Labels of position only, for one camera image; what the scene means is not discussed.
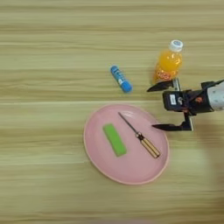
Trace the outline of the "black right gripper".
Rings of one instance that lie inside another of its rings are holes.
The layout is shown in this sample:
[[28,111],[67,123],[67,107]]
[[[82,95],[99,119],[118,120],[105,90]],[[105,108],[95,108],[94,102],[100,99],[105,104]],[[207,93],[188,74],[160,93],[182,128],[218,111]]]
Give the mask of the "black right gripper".
[[184,121],[180,125],[174,124],[153,124],[152,127],[165,131],[181,131],[193,130],[192,116],[200,113],[213,112],[208,100],[207,90],[214,86],[213,81],[201,83],[200,90],[185,90],[180,89],[178,79],[160,81],[156,85],[150,87],[148,92],[164,91],[174,87],[174,92],[171,94],[171,106],[175,112],[184,113]]

